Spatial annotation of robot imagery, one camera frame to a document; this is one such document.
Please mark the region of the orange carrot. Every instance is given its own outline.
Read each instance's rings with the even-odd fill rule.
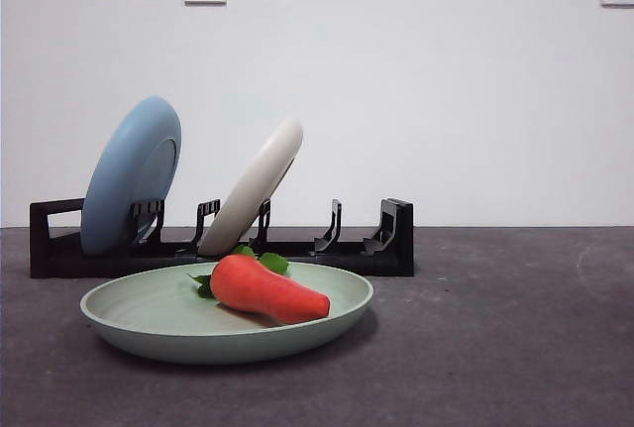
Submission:
[[[253,257],[230,255],[211,274],[214,295],[240,311],[262,313],[282,323],[300,323],[328,316],[330,299],[279,275]]]

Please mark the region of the gray floor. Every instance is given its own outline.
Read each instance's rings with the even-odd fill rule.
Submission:
[[[633,228],[418,228],[347,334],[232,367],[110,347],[78,308],[103,280],[30,279],[28,231],[0,234],[2,425],[634,425]]]

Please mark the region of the plate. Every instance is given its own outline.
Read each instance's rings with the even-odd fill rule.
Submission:
[[[110,138],[90,179],[81,211],[85,254],[105,254],[126,242],[131,204],[165,199],[179,154],[180,122],[171,105],[153,96],[133,108]],[[142,216],[137,240],[154,219]]]
[[[83,314],[108,343],[144,358],[224,365],[268,360],[323,345],[351,328],[368,308],[372,285],[338,268],[290,263],[290,277],[330,298],[327,318],[278,325],[200,298],[187,276],[216,263],[159,268],[108,281],[81,299]]]
[[[303,138],[299,121],[287,117],[266,141],[258,155],[220,207],[198,254],[229,253],[258,217],[261,204],[277,189],[293,162]]]

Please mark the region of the blue plate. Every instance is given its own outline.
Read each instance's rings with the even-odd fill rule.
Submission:
[[[179,154],[176,112],[160,97],[143,100],[121,122],[90,179],[81,211],[81,249],[85,254],[104,254],[126,243],[130,206],[165,199]],[[137,240],[154,219],[146,216],[140,220]]]

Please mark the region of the plate rim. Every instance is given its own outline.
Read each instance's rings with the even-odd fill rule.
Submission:
[[[364,297],[364,299],[362,301],[360,301],[359,303],[355,304],[352,308],[347,309],[344,313],[341,313],[337,316],[334,317],[330,317],[327,316],[325,318],[319,318],[316,320],[310,320],[310,321],[304,321],[301,323],[293,323],[293,324],[287,324],[287,325],[280,325],[280,326],[273,326],[273,327],[269,327],[269,328],[256,328],[256,329],[251,329],[251,330],[244,330],[244,331],[237,331],[237,332],[219,332],[219,333],[193,333],[193,334],[177,334],[177,333],[168,333],[168,332],[161,332],[161,331],[150,331],[150,330],[136,330],[136,329],[132,329],[129,326],[126,325],[122,325],[120,323],[114,323],[111,321],[107,321],[104,318],[95,315],[94,313],[92,313],[88,307],[86,306],[87,302],[88,302],[88,298],[90,298],[91,295],[93,295],[95,292],[99,291],[100,289],[103,289],[104,287],[110,285],[110,284],[115,284],[115,283],[120,283],[122,282],[122,280],[125,279],[129,279],[135,276],[141,276],[141,275],[146,275],[148,273],[152,273],[152,272],[160,272],[160,271],[165,271],[165,270],[170,270],[170,269],[175,269],[175,268],[182,268],[182,267],[196,267],[196,266],[212,266],[215,267],[218,264],[218,262],[205,262],[205,263],[197,263],[197,264],[186,264],[186,265],[182,265],[182,266],[170,266],[170,267],[162,267],[162,268],[155,268],[152,270],[146,270],[146,271],[140,271],[137,273],[131,273],[129,275],[125,275],[119,278],[115,278],[114,280],[109,280],[106,281],[104,283],[100,283],[99,285],[93,287],[92,289],[90,289],[89,291],[87,291],[82,297],[81,300],[79,301],[79,308],[82,312],[82,314],[88,318],[89,320],[91,320],[94,323],[97,323],[99,325],[102,326],[106,326],[110,329],[115,329],[115,330],[120,330],[120,331],[125,331],[128,333],[134,333],[137,335],[148,335],[148,336],[165,336],[165,337],[173,337],[173,338],[223,338],[223,337],[231,337],[231,336],[252,336],[252,335],[258,335],[261,333],[271,333],[271,332],[280,332],[280,331],[286,331],[286,330],[292,330],[292,329],[298,329],[298,328],[303,328],[303,327],[310,327],[310,326],[314,326],[314,325],[319,325],[319,324],[323,324],[323,323],[327,323],[327,322],[332,322],[334,320],[343,318],[347,315],[350,315],[352,313],[355,313],[357,310],[363,308],[364,306],[368,305],[373,296],[374,296],[374,287],[373,285],[370,283],[370,281],[365,278],[364,276],[361,276],[357,273],[348,271],[348,270],[344,270],[342,268],[337,268],[337,267],[330,267],[330,266],[323,266],[320,264],[310,264],[310,263],[305,263],[305,262],[289,262],[290,265],[292,266],[305,266],[305,267],[324,267],[327,268],[329,270],[333,270],[333,271],[337,271],[337,272],[342,272],[345,273],[346,275],[350,275],[352,278],[356,278],[357,280],[360,280],[368,289],[368,294]]]

